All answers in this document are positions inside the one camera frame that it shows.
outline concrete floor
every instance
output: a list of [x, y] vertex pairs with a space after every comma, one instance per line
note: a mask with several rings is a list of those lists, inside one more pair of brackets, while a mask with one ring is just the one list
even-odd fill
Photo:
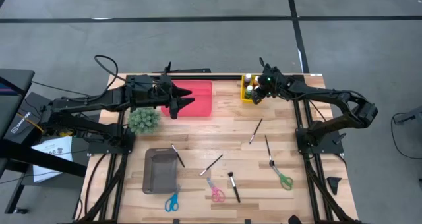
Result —
[[[295, 0], [299, 16], [422, 15], [422, 0]], [[6, 0], [0, 18], [86, 18], [193, 15], [288, 15], [287, 0]], [[419, 223], [422, 161], [402, 157], [390, 118], [422, 104], [421, 21], [301, 22], [309, 69], [327, 87], [357, 90], [375, 102], [370, 128], [346, 130], [344, 148], [360, 220]], [[0, 67], [32, 69], [39, 82], [99, 94], [108, 75], [92, 57], [101, 53], [120, 72], [209, 67], [213, 72], [258, 72], [258, 57], [282, 72], [301, 72], [291, 22], [0, 24]], [[48, 97], [72, 96], [37, 85]], [[420, 125], [396, 127], [399, 147], [422, 157]], [[6, 172], [0, 182], [17, 178]], [[13, 191], [0, 186], [0, 210]], [[27, 215], [0, 223], [70, 221], [80, 190], [26, 187]]]

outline small bottle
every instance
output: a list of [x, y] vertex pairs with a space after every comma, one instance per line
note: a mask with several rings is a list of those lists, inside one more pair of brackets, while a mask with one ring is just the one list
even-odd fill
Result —
[[245, 76], [245, 82], [244, 82], [244, 84], [243, 84], [243, 86], [244, 87], [247, 87], [247, 86], [249, 86], [249, 84], [251, 83], [251, 74], [250, 73], [248, 73], [248, 74], [246, 74], [246, 76]]
[[246, 87], [246, 92], [245, 92], [245, 99], [250, 99], [251, 95], [252, 95], [252, 86], [248, 86]]
[[255, 80], [253, 80], [253, 85], [254, 86], [258, 86], [259, 85], [258, 78], [259, 78], [259, 76], [256, 76], [255, 77]]

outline wooden table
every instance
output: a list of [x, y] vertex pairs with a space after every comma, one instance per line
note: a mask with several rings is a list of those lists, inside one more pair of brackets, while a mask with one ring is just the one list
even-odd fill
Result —
[[[304, 74], [304, 78], [310, 86], [324, 87], [324, 79], [320, 74]], [[116, 80], [112, 88], [121, 85], [123, 81]], [[181, 223], [243, 223], [245, 219], [251, 219], [253, 223], [287, 223], [293, 214], [304, 223], [313, 222], [303, 158], [297, 151], [294, 134], [297, 123], [293, 103], [279, 98], [266, 98], [259, 105], [243, 103], [239, 98], [240, 89], [240, 81], [215, 80], [210, 117], [180, 117], [172, 120], [162, 116], [157, 132], [136, 139], [127, 164], [119, 223], [171, 223], [174, 218], [180, 219]], [[303, 103], [300, 105], [302, 120], [306, 125]], [[326, 118], [332, 117], [328, 104], [315, 102], [315, 105]], [[316, 110], [313, 107], [311, 109], [314, 120], [321, 119]], [[118, 113], [102, 111], [100, 122], [116, 123], [117, 116]], [[264, 120], [253, 143], [249, 145], [260, 118]], [[294, 179], [292, 191], [286, 191], [280, 186], [278, 177], [268, 164], [265, 134], [277, 168]], [[168, 213], [164, 210], [164, 202], [172, 194], [144, 194], [142, 179], [146, 150], [170, 148], [171, 143], [179, 150], [186, 168], [178, 164], [180, 208]], [[224, 155], [221, 160], [200, 177], [198, 174], [220, 154]], [[90, 158], [81, 194], [84, 204], [88, 179], [100, 156], [97, 154]], [[325, 177], [343, 178], [339, 183], [338, 195], [334, 198], [349, 216], [357, 219], [343, 162], [330, 154], [321, 157]], [[104, 158], [94, 174], [88, 209], [103, 192], [109, 158], [110, 155]], [[227, 176], [230, 171], [234, 172], [241, 197], [240, 204], [237, 203]], [[206, 177], [210, 177], [226, 194], [224, 203], [211, 201], [212, 193]], [[321, 218], [324, 219], [322, 197], [319, 191], [316, 193]], [[106, 218], [111, 217], [114, 196], [113, 193], [110, 196]]]

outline red tray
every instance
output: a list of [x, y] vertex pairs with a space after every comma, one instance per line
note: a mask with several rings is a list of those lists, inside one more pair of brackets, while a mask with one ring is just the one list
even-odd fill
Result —
[[[180, 88], [192, 91], [186, 96], [195, 98], [195, 101], [188, 104], [179, 111], [180, 117], [208, 117], [212, 111], [212, 81], [210, 80], [173, 80], [173, 83]], [[169, 108], [161, 106], [165, 116], [170, 116]]]

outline green sponge ball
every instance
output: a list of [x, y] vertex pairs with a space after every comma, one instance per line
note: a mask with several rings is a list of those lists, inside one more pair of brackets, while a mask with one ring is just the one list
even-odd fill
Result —
[[158, 127], [160, 114], [153, 108], [138, 108], [129, 114], [128, 126], [136, 135], [151, 134]]

